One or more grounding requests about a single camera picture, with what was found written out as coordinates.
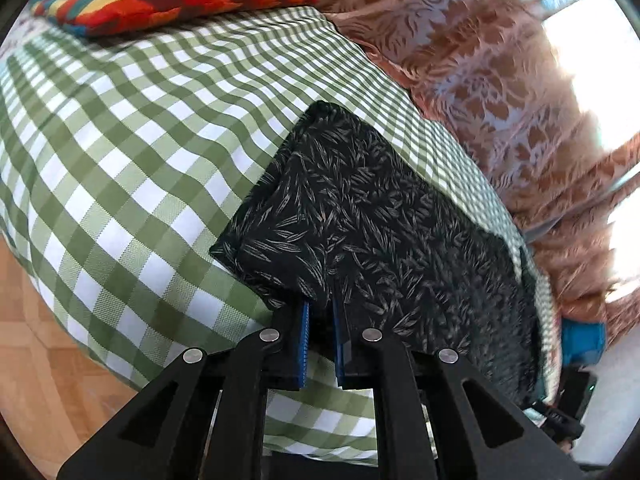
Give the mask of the black leaf-print pants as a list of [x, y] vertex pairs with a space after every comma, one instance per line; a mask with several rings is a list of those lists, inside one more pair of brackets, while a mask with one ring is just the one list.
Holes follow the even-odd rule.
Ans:
[[518, 406], [541, 396], [533, 275], [344, 107], [306, 110], [210, 254], [270, 309], [342, 306], [352, 327], [466, 356]]

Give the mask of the blue box under curtain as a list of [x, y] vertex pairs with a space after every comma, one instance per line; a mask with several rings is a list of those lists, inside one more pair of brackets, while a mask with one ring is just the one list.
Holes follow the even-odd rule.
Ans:
[[605, 350], [603, 323], [583, 323], [562, 318], [562, 360], [565, 367], [599, 363]]

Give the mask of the green white checkered bedsheet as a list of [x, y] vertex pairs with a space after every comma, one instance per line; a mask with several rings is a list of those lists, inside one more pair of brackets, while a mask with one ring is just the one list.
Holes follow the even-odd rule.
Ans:
[[310, 6], [101, 41], [41, 22], [1, 62], [1, 232], [79, 347], [134, 388], [264, 327], [208, 250], [303, 112], [340, 104], [508, 243], [523, 237], [439, 122]]

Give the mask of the brown floral curtain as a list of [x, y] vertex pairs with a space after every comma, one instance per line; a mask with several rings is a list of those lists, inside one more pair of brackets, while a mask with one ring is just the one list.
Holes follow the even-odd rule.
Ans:
[[566, 318], [639, 322], [639, 0], [314, 0], [475, 160]]

